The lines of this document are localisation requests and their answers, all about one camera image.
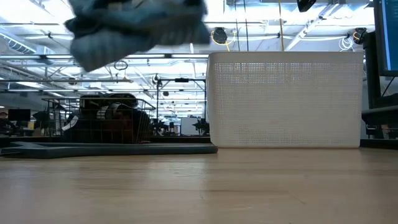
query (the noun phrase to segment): person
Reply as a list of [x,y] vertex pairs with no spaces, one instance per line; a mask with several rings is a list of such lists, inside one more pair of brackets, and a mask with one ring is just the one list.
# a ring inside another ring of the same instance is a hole
[[0,119],[7,119],[8,114],[6,112],[0,112]]

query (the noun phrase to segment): dark gray tray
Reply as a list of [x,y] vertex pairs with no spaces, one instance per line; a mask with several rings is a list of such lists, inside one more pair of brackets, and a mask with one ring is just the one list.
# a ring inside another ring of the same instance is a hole
[[167,154],[212,154],[216,146],[145,145],[145,144],[85,144],[12,142],[0,149],[0,155],[12,158],[55,159],[76,156],[128,156]]

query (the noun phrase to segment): wire rack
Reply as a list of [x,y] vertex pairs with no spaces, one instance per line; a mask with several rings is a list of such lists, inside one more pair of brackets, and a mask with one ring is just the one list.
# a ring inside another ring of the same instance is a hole
[[140,144],[152,135],[150,119],[156,108],[145,100],[99,95],[43,100],[45,135],[64,142]]

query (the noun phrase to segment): black metal frame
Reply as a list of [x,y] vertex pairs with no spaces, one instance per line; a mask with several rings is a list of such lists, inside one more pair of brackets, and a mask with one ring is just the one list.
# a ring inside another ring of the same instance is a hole
[[197,82],[203,82],[205,84],[205,87],[201,89],[203,90],[203,92],[205,93],[205,98],[203,99],[205,101],[205,117],[204,119],[206,120],[206,113],[207,113],[207,88],[206,88],[206,80],[205,79],[194,79],[194,78],[174,78],[174,79],[159,79],[156,83],[156,119],[159,119],[159,92],[165,87],[167,86],[167,84],[169,84],[170,82],[176,82],[176,83],[187,83],[187,82],[195,82],[196,84],[198,84]]
[[[127,103],[131,103],[131,104],[135,103],[136,104],[135,106],[140,106],[140,107],[136,107],[135,108],[133,105],[131,105],[132,107],[130,109],[128,109],[127,111],[124,110],[125,112],[130,112],[131,113],[131,119],[132,119],[132,116],[133,116],[132,115],[133,110],[143,111],[143,112],[147,113],[148,116],[150,116],[151,113],[153,115],[153,113],[154,113],[154,111],[156,109],[154,106],[152,106],[146,100],[142,100],[142,99],[139,99],[139,98],[120,98],[120,97],[117,97],[117,98],[116,97],[114,97],[114,98],[111,98],[111,97],[97,97],[97,98],[95,98],[95,97],[84,97],[84,98],[82,98],[82,97],[75,97],[75,98],[42,98],[42,100],[44,102],[47,102],[46,112],[47,112],[48,116],[50,117],[50,113],[52,113],[54,115],[53,119],[51,119],[51,118],[49,119],[49,124],[53,124],[54,126],[56,126],[56,124],[58,123],[59,127],[63,126],[63,122],[65,122],[67,120],[67,118],[64,118],[64,119],[61,118],[60,113],[58,113],[58,112],[62,111],[63,109],[57,108],[58,105],[68,106],[69,110],[71,110],[71,108],[73,108],[74,111],[80,111],[80,110],[82,110],[82,107],[81,107],[82,102],[83,101],[87,101],[87,100],[102,100],[102,101],[109,100],[109,101],[120,101],[120,102],[127,101]],[[77,101],[80,102],[79,106],[75,105],[75,102],[77,102]],[[86,109],[86,110],[87,111],[96,111],[97,109]],[[86,119],[85,121],[90,122],[90,128],[87,129],[87,130],[81,129],[79,131],[81,131],[81,132],[82,131],[90,132],[90,139],[87,139],[87,141],[92,141],[93,140],[93,131],[99,131],[99,132],[102,133],[103,132],[102,126],[101,126],[101,129],[94,130],[93,129],[93,121],[91,119]],[[64,131],[61,128],[60,129],[54,128],[53,125],[49,125],[49,127],[45,131],[45,134],[48,134],[48,136],[50,138],[52,138],[52,137],[57,136],[57,135],[54,135],[54,134],[57,131],[59,131],[60,135],[65,137],[64,136]],[[140,127],[139,129],[140,130],[144,130],[144,129],[147,129],[147,128],[146,127]],[[143,136],[140,136],[140,138],[135,143],[136,144],[140,143],[141,140],[146,141],[147,139],[149,139],[149,137],[150,137],[149,133],[144,133]]]
[[369,110],[362,112],[362,119],[366,125],[374,127],[371,132],[375,139],[362,139],[361,146],[398,149],[398,141],[382,140],[384,137],[381,125],[398,123],[396,116],[398,113],[398,94],[381,95],[380,77],[398,77],[398,71],[386,71],[385,68],[386,46],[383,41],[384,26],[381,13],[381,2],[377,1],[374,4],[376,30],[365,36],[363,44],[366,56]]

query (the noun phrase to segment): ceiling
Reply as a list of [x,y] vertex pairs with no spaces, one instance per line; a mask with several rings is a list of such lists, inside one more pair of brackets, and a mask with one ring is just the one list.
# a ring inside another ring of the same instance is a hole
[[[67,0],[0,1],[0,37],[5,40],[0,41],[0,79],[19,80],[9,85],[3,83],[2,88],[43,89],[55,96],[125,91],[156,106],[155,76],[204,79],[206,58],[212,52],[280,51],[282,42],[285,50],[293,51],[362,51],[362,46],[352,42],[352,37],[345,38],[357,27],[374,30],[371,2],[363,0],[317,1],[303,13],[298,11],[296,0],[283,1],[280,10],[278,1],[207,0],[206,3],[208,15],[204,21],[209,31],[224,28],[228,47],[215,42],[156,46],[146,52],[148,55],[124,59],[125,63],[121,63],[127,65],[125,70],[118,70],[122,65],[117,63],[86,73],[70,56],[59,56],[69,55],[73,38],[63,25],[73,17]],[[283,38],[280,38],[280,17]],[[57,56],[48,60],[34,56],[42,54]],[[170,55],[162,58],[164,54],[172,54],[172,58]],[[71,78],[79,82],[73,85],[66,82]],[[163,84],[162,91],[169,95],[160,94],[160,115],[203,114],[203,82]]]

